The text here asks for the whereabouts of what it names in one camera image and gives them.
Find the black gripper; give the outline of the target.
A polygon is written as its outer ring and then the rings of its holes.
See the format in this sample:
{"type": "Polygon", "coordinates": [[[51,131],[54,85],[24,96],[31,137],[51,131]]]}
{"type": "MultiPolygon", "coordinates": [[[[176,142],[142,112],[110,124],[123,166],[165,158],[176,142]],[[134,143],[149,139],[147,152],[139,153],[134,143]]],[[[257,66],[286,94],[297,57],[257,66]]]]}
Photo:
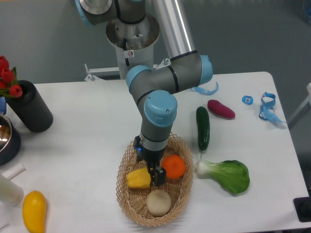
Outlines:
{"type": "Polygon", "coordinates": [[[136,136],[133,147],[136,150],[136,162],[145,161],[151,176],[150,186],[161,186],[166,180],[166,170],[159,166],[164,155],[166,141],[154,142],[147,138],[136,136]]]}

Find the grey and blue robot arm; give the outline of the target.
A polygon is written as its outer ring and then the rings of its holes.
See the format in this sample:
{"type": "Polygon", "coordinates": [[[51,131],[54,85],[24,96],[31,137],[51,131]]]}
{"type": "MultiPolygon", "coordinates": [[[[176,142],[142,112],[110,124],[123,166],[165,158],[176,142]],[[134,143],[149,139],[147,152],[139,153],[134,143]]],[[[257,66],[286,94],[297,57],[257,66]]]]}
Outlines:
{"type": "Polygon", "coordinates": [[[178,0],[154,0],[156,16],[143,0],[78,0],[82,20],[107,23],[106,36],[115,47],[119,74],[142,117],[134,146],[145,161],[152,186],[164,184],[160,166],[177,115],[175,93],[209,82],[213,67],[198,54],[183,6],[178,0]]]}

